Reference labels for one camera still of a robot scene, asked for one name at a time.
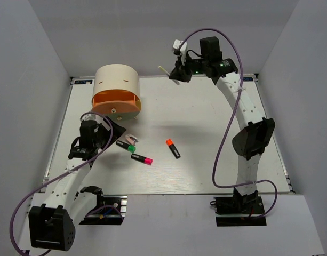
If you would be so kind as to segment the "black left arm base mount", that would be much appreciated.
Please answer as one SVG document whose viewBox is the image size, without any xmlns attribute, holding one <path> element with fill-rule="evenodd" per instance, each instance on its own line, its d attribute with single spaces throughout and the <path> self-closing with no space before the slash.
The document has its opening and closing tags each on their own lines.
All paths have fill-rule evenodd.
<svg viewBox="0 0 327 256">
<path fill-rule="evenodd" d="M 101 195 L 96 207 L 79 224 L 89 226 L 120 226 L 126 215 L 126 195 Z"/>
</svg>

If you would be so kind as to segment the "orange cap black highlighter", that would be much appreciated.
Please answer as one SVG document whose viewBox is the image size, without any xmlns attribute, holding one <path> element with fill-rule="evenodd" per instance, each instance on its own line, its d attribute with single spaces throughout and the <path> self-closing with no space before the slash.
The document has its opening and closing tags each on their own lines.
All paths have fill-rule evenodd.
<svg viewBox="0 0 327 256">
<path fill-rule="evenodd" d="M 179 159 L 181 157 L 180 153 L 178 152 L 176 146 L 174 145 L 173 141 L 171 139 L 166 140 L 166 144 L 169 147 L 170 151 L 174 155 L 176 159 Z"/>
</svg>

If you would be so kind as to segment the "green cap black highlighter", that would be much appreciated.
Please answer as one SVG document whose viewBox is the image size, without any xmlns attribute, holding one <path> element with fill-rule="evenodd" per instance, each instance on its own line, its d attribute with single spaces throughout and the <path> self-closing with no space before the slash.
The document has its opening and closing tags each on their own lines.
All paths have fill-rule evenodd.
<svg viewBox="0 0 327 256">
<path fill-rule="evenodd" d="M 129 151 L 129 152 L 131 152 L 131 153 L 134 153 L 135 150 L 136 150 L 135 146 L 133 146 L 131 144 L 128 144 L 126 142 L 120 141 L 120 140 L 116 141 L 116 145 L 123 148 L 123 149 L 125 149 L 125 150 L 127 150 L 127 151 Z"/>
</svg>

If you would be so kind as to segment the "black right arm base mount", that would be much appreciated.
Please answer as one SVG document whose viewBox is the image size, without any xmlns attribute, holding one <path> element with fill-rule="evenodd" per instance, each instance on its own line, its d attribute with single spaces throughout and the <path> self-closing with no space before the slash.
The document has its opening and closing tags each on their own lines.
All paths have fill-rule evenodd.
<svg viewBox="0 0 327 256">
<path fill-rule="evenodd" d="M 262 198 L 249 203 L 243 210 L 234 206 L 233 198 L 229 196 L 215 197 L 210 206 L 214 208 L 217 227 L 253 227 L 266 226 L 266 217 L 259 217 L 265 213 Z"/>
</svg>

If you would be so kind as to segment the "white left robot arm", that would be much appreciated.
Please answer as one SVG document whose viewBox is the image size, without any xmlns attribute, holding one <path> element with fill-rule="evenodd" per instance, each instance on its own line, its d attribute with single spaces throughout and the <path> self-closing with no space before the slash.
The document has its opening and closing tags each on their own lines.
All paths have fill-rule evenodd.
<svg viewBox="0 0 327 256">
<path fill-rule="evenodd" d="M 111 119 L 106 123 L 82 121 L 79 136 L 71 144 L 67 160 L 67 175 L 60 178 L 40 205 L 28 214 L 30 243 L 34 248 L 68 251 L 74 242 L 76 227 L 89 212 L 105 208 L 102 189 L 82 187 L 97 154 L 116 142 L 126 131 Z"/>
</svg>

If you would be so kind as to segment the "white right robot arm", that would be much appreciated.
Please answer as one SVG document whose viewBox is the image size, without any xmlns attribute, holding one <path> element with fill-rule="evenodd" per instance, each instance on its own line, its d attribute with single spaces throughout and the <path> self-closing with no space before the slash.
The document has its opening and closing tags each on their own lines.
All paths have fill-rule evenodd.
<svg viewBox="0 0 327 256">
<path fill-rule="evenodd" d="M 193 75 L 205 75 L 223 93 L 235 113 L 240 131 L 232 139 L 233 148 L 238 154 L 233 205 L 237 211 L 247 212 L 258 194 L 258 164 L 270 142 L 275 122 L 267 119 L 253 104 L 244 90 L 244 80 L 235 63 L 232 59 L 223 59 L 216 37 L 200 39 L 201 53 L 196 59 L 189 56 L 187 43 L 181 40 L 175 40 L 172 48 L 177 60 L 169 79 L 188 83 Z"/>
</svg>

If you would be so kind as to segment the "pale yellow cap white marker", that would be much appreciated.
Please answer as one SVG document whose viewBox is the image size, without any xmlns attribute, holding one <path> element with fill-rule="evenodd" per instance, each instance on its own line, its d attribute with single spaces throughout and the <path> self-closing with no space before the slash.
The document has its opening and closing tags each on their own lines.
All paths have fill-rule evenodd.
<svg viewBox="0 0 327 256">
<path fill-rule="evenodd" d="M 180 83 L 177 81 L 177 80 L 175 80 L 175 79 L 171 79 L 170 78 L 170 73 L 168 72 L 168 71 L 166 71 L 162 66 L 158 66 L 158 69 L 160 70 L 160 71 L 162 71 L 167 77 L 168 77 L 168 79 L 170 79 L 172 82 L 174 82 L 176 85 L 180 85 Z"/>
</svg>

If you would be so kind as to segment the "cream round drawer organizer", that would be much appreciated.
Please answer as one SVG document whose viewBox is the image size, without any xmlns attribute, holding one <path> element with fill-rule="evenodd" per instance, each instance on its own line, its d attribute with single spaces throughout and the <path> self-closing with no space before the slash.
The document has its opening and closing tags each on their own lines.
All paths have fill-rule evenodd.
<svg viewBox="0 0 327 256">
<path fill-rule="evenodd" d="M 114 121 L 134 119 L 141 111 L 139 75 L 130 66 L 105 65 L 95 74 L 92 111 Z"/>
</svg>

